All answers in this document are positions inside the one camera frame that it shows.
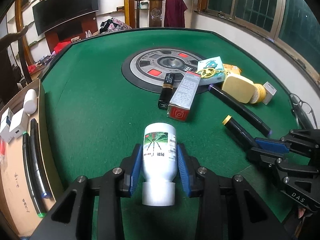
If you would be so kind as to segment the person hand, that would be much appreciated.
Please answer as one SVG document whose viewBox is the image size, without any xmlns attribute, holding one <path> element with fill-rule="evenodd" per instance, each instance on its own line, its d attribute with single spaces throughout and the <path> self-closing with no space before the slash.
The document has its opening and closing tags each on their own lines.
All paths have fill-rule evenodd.
<svg viewBox="0 0 320 240">
<path fill-rule="evenodd" d="M 298 208 L 298 218 L 301 219 L 304 216 L 305 209 L 303 207 Z"/>
</svg>

